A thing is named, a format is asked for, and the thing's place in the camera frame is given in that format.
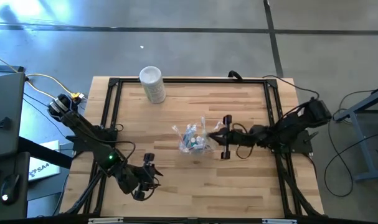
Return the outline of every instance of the concrete floor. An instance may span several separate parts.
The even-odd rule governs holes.
[[[270,5],[276,29],[378,30],[378,0],[270,0]],[[0,24],[3,23],[268,27],[262,0],[108,0],[106,4],[91,0],[0,0]],[[352,91],[378,88],[378,35],[276,35],[276,39],[284,77],[318,91],[331,111],[337,110],[341,98]],[[94,75],[138,75],[147,65],[159,67],[165,76],[225,77],[229,70],[244,77],[276,75],[269,34],[0,30],[0,57],[26,67],[27,73],[53,75],[71,90],[84,93],[88,93]],[[62,92],[48,80],[36,80],[35,84],[53,95]],[[44,103],[49,100],[29,86],[26,92]],[[311,97],[303,91],[298,91],[298,96],[300,101]],[[344,107],[366,96],[354,95]],[[31,113],[35,114],[33,118],[28,117]],[[58,126],[64,134],[71,133]],[[355,183],[353,193],[346,198],[334,197],[326,190],[323,172],[335,152],[328,140],[327,126],[318,131],[313,140],[314,162],[325,213],[378,222],[378,179]],[[357,141],[350,126],[332,124],[331,132],[339,151]],[[67,142],[25,103],[21,136],[35,142]],[[346,152],[344,158],[352,173],[366,170],[358,147]],[[336,183],[331,188],[338,194],[349,187],[349,177],[338,160],[330,167],[328,182]]]

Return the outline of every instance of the yellow cable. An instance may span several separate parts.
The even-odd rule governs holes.
[[[26,75],[26,77],[29,77],[29,76],[42,76],[42,77],[46,77],[46,78],[51,78],[55,82],[57,82],[57,84],[59,84],[67,93],[69,93],[71,96],[73,96],[73,93],[70,90],[68,90],[63,84],[61,84],[57,79],[55,79],[54,77],[52,77],[50,75],[44,75],[44,74],[40,74],[40,73],[33,73],[33,74]]]
[[[8,63],[6,63],[4,60],[0,59],[1,62],[5,63],[7,66],[9,66],[9,68],[11,68],[13,71],[15,71],[16,73],[18,72],[16,69],[14,69],[11,65],[9,65]],[[68,90],[62,83],[60,83],[57,79],[55,79],[54,77],[50,76],[50,75],[44,75],[44,74],[40,74],[40,73],[33,73],[33,74],[28,74],[26,75],[26,77],[29,77],[29,76],[42,76],[42,77],[46,77],[46,78],[50,78],[52,79],[53,81],[55,81],[57,84],[59,84],[67,93],[69,93],[71,95],[71,97],[74,98],[75,95],[79,95],[79,93],[72,93],[70,90]],[[30,85],[35,91],[38,91],[39,93],[43,94],[43,95],[46,95],[48,97],[51,97],[53,99],[56,99],[54,96],[44,92],[44,91],[41,91],[41,90],[38,90],[30,81],[26,81],[28,83],[28,85]]]
[[[56,100],[56,98],[55,98],[54,96],[52,96],[52,95],[50,95],[50,94],[48,94],[48,93],[46,93],[46,92],[44,92],[44,91],[40,91],[40,90],[38,90],[37,88],[35,88],[35,86],[34,86],[30,81],[26,81],[26,82],[27,82],[28,85],[30,85],[34,90],[36,90],[36,91],[38,91],[39,93],[41,93],[41,94],[43,94],[43,95],[46,95],[46,96],[48,96],[48,97],[53,98],[53,99]]]
[[[5,63],[5,65],[9,66],[9,68],[11,68],[13,71],[15,71],[16,73],[18,72],[16,69],[14,69],[11,65],[9,65],[8,63],[6,63],[4,60],[0,59],[1,62]]]

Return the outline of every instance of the clear plastic bag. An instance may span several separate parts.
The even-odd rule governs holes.
[[[219,129],[221,124],[223,123],[219,121],[212,131]],[[205,117],[201,118],[201,128],[201,134],[197,134],[197,124],[188,124],[185,133],[182,135],[176,125],[172,127],[179,136],[178,148],[182,154],[204,154],[214,151],[216,145],[207,137]]]

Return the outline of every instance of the desk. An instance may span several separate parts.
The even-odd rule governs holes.
[[[94,77],[85,117],[100,124],[109,77]],[[220,150],[203,157],[180,155],[177,136],[171,129],[185,130],[189,123],[200,123],[206,117],[212,129],[223,116],[231,114],[233,123],[250,128],[268,125],[263,87],[252,84],[166,83],[167,98],[151,104],[140,84],[124,83],[117,123],[125,129],[119,140],[136,143],[130,163],[141,166],[146,152],[155,153],[154,163],[164,174],[162,186],[145,202],[125,195],[110,178],[106,182],[102,216],[125,217],[283,217],[275,158],[269,150],[256,147],[250,158],[241,160],[234,152],[227,161],[220,160]],[[295,89],[278,82],[283,112],[298,104]],[[111,119],[115,93],[111,96],[108,121]],[[127,154],[131,146],[118,144]],[[92,154],[84,152],[72,162],[60,211],[68,210],[88,184]],[[313,166],[302,155],[293,155],[298,187],[320,213],[323,212]],[[92,198],[95,205],[97,190]],[[293,210],[291,192],[288,190]]]

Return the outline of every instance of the cable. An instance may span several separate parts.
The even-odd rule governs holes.
[[[240,132],[238,132],[237,130],[235,130],[234,126],[240,126],[240,127],[243,129],[243,131],[244,131],[245,133],[240,133]],[[236,133],[243,134],[243,135],[247,135],[247,136],[251,136],[251,134],[248,133],[247,129],[246,129],[242,124],[234,123],[234,124],[232,125],[232,128],[233,128],[233,130],[234,130]],[[253,146],[251,147],[250,152],[248,153],[248,155],[247,155],[246,157],[242,157],[242,156],[239,155],[239,149],[240,149],[240,145],[237,146],[237,149],[236,149],[236,156],[237,156],[238,158],[240,158],[240,159],[247,159],[247,158],[250,157],[251,154],[252,154]]]
[[[338,112],[341,111],[341,110],[347,110],[347,109],[345,109],[345,108],[342,108],[342,105],[343,105],[343,103],[344,103],[344,100],[345,100],[347,97],[349,97],[349,96],[351,96],[351,95],[353,95],[353,94],[356,94],[356,93],[368,93],[368,92],[373,92],[373,91],[375,91],[375,90],[361,90],[361,91],[355,91],[355,92],[352,92],[352,93],[347,94],[346,96],[344,96],[344,98],[342,98],[341,102],[339,103],[338,111],[337,111],[336,113],[338,113]],[[346,121],[345,119],[342,120],[342,122],[343,122],[344,124],[352,125],[351,122]]]
[[[26,99],[23,98],[23,100],[28,103],[29,105],[31,105],[35,110],[37,110],[38,112],[40,112],[50,123],[52,123],[56,128],[57,130],[59,131],[59,133],[65,137],[65,135],[61,132],[61,130],[59,129],[59,127],[57,127],[56,124],[54,124],[46,115],[44,115],[38,108],[36,108],[34,105],[32,105],[30,102],[28,102]]]
[[[32,97],[32,96],[30,96],[30,95],[28,95],[27,93],[24,93],[26,96],[28,96],[30,99],[32,99],[32,100],[35,100],[36,102],[38,102],[38,103],[40,103],[40,104],[42,104],[43,106],[45,106],[46,108],[47,108],[47,105],[46,104],[44,104],[43,102],[41,102],[41,101],[39,101],[39,100],[37,100],[37,99],[35,99],[34,97]]]
[[[158,182],[158,183],[157,183],[157,187],[158,187],[158,185],[159,185],[159,180],[158,180],[156,177],[152,178],[151,175],[149,174],[149,172],[147,172],[147,170],[146,170],[145,168],[143,168],[143,170],[145,171],[145,173],[147,174],[147,176],[150,177],[151,181],[153,182],[153,185],[156,185],[156,183],[154,182],[154,179],[157,180],[157,182]],[[147,199],[149,199],[151,196],[153,196],[154,191],[156,191],[156,188],[157,188],[157,187],[153,187],[153,188],[151,188],[151,193],[150,193],[147,197],[145,197],[142,201],[144,202],[145,200],[147,200]]]
[[[318,171],[316,170],[316,165],[314,164],[312,158],[307,155],[306,153],[303,153],[303,155],[309,159],[309,161],[312,163],[313,169],[314,169],[314,175],[316,176],[316,179],[318,178]]]
[[[106,140],[101,140],[101,139],[98,139],[96,137],[93,137],[92,135],[90,135],[89,133],[86,133],[84,130],[82,130],[81,128],[77,127],[82,133],[84,133],[86,136],[90,137],[91,139],[95,140],[95,141],[98,141],[98,142],[102,142],[102,143],[129,143],[129,144],[132,144],[133,145],[133,149],[132,149],[132,152],[128,155],[127,158],[129,158],[130,155],[132,155],[132,153],[135,151],[136,149],[136,144],[134,142],[131,142],[131,141],[106,141]]]
[[[1,62],[3,62],[5,65],[9,66],[9,68],[13,71],[15,71],[16,73],[18,72],[15,68],[13,68],[11,65],[9,65],[8,63],[6,63],[4,60],[0,59]]]
[[[59,207],[60,202],[62,201],[62,198],[63,198],[63,195],[64,195],[65,184],[67,183],[68,177],[69,177],[69,174],[67,174],[67,176],[65,177],[65,180],[64,180],[64,183],[63,183],[62,193],[60,194],[59,200],[57,201],[57,204],[56,204],[56,207],[54,208],[52,216],[54,216],[56,214],[57,208]]]
[[[26,83],[28,83],[28,85],[30,85],[35,91],[38,91],[39,93],[41,93],[41,94],[43,94],[45,96],[48,96],[48,97],[56,100],[56,97],[54,97],[54,96],[52,96],[52,95],[50,95],[50,94],[48,94],[48,93],[46,93],[44,91],[38,90],[30,81],[26,81]]]
[[[306,106],[308,103],[310,103],[310,101],[307,101],[307,102],[305,102],[305,103],[302,103],[302,104],[300,104],[300,105],[298,105],[298,106],[296,106],[296,107],[294,107],[293,109],[291,109],[291,110],[289,110],[287,113],[285,113],[277,122],[276,122],[276,124],[275,124],[275,126],[285,117],[285,116],[287,116],[289,113],[291,113],[291,112],[293,112],[295,109],[297,109],[297,111],[296,112],[299,112],[300,110],[302,110],[302,108],[304,107],[304,106]]]
[[[367,140],[367,139],[369,139],[369,138],[373,138],[373,137],[378,136],[378,134],[373,134],[372,136],[366,137],[366,138],[364,138],[364,139],[362,139],[362,140],[360,140],[360,141],[358,141],[358,142],[356,142],[356,143],[350,145],[349,147],[347,147],[346,149],[342,150],[341,152],[338,152],[338,151],[337,151],[336,146],[335,146],[334,143],[333,143],[333,139],[331,138],[331,133],[330,133],[330,122],[328,123],[328,136],[329,136],[330,141],[331,141],[331,144],[333,145],[333,148],[334,148],[334,150],[336,151],[337,154],[336,154],[336,155],[335,155],[335,156],[334,156],[334,157],[328,162],[326,168],[324,169],[324,184],[325,184],[327,190],[328,190],[332,195],[334,195],[334,196],[336,196],[336,197],[346,197],[346,196],[348,196],[350,193],[352,193],[352,191],[353,191],[353,177],[352,177],[351,171],[349,170],[348,166],[346,165],[344,159],[341,157],[341,154],[344,153],[345,151],[347,151],[348,149],[352,148],[353,146],[356,146],[356,145],[358,145],[359,143],[361,143],[361,142],[363,142],[363,141],[365,141],[365,140]],[[337,158],[337,157],[339,157],[340,160],[343,162],[343,164],[344,164],[344,166],[345,166],[346,170],[348,171],[348,174],[349,174],[349,176],[350,176],[350,178],[351,178],[351,186],[350,186],[349,191],[348,191],[347,193],[345,193],[345,194],[341,194],[341,195],[333,193],[333,192],[330,190],[330,188],[328,187],[328,185],[327,185],[327,180],[326,180],[327,168],[330,166],[330,164],[332,163],[332,161],[335,160],[335,158]]]
[[[42,76],[42,77],[50,78],[53,81],[55,81],[57,84],[59,84],[71,96],[73,95],[73,93],[70,90],[68,90],[62,83],[60,83],[57,79],[55,79],[54,77],[52,77],[50,75],[44,75],[44,74],[41,74],[41,73],[33,73],[33,74],[26,75],[26,77],[30,77],[30,76]]]
[[[122,124],[116,124],[116,125],[120,125],[121,126],[121,130],[118,130],[117,128],[115,128],[117,132],[120,132],[120,131],[124,130],[124,126]]]
[[[334,195],[334,196],[336,196],[336,197],[346,197],[346,196],[348,196],[349,194],[352,193],[352,190],[353,190],[353,176],[352,176],[351,171],[349,170],[348,166],[346,165],[344,159],[341,157],[341,153],[342,153],[342,152],[338,152],[336,146],[334,145],[333,139],[332,139],[332,137],[331,137],[330,123],[331,123],[331,120],[329,121],[329,123],[328,123],[328,127],[327,127],[327,129],[328,129],[328,138],[330,139],[330,142],[331,142],[331,145],[333,146],[334,151],[336,151],[336,155],[330,160],[330,162],[328,163],[328,165],[327,165],[326,168],[324,169],[324,184],[325,184],[327,190],[328,190],[332,195]],[[337,156],[339,156],[340,160],[343,162],[343,164],[344,164],[344,166],[345,166],[345,169],[348,171],[349,177],[351,178],[351,186],[350,186],[350,188],[349,188],[349,191],[348,191],[347,193],[345,193],[345,194],[341,194],[341,195],[333,193],[333,192],[330,190],[330,188],[327,186],[327,181],[326,181],[327,168],[329,167],[330,163],[331,163],[331,162],[332,162]]]
[[[275,76],[275,75],[265,75],[265,76],[262,77],[262,78],[266,78],[266,77],[274,77],[274,78],[277,78],[277,79],[279,79],[280,81],[285,82],[285,83],[287,83],[287,84],[289,84],[289,85],[291,85],[291,86],[293,86],[293,87],[295,87],[295,88],[297,88],[297,89],[299,89],[299,90],[303,90],[303,91],[308,91],[308,92],[314,93],[314,94],[316,94],[316,99],[317,99],[317,100],[319,99],[320,94],[319,94],[317,91],[309,90],[309,89],[307,89],[307,88],[301,88],[301,87],[298,87],[298,86],[296,86],[296,85],[294,85],[294,84],[291,84],[291,83],[289,83],[288,81],[286,81],[286,80],[284,80],[284,79],[282,79],[282,78],[280,78],[280,77],[277,77],[277,76]]]

